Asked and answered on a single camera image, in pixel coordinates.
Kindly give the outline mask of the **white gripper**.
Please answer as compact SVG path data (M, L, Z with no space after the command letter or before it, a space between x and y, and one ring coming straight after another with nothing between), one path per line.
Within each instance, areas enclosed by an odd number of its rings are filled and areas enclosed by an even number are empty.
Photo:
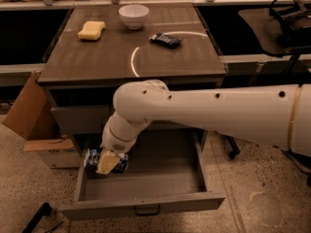
M104 149L97 165L98 174L109 174L119 163L117 154L127 153L134 146L136 140L123 140L113 134L108 125L105 125L102 133L100 147Z

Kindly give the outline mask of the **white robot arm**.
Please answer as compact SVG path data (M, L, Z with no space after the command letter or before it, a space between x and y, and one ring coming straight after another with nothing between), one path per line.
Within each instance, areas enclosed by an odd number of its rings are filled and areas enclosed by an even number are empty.
M149 80L120 86L113 106L100 147L114 155L128 152L153 122L170 121L274 146L310 172L310 84L171 91Z

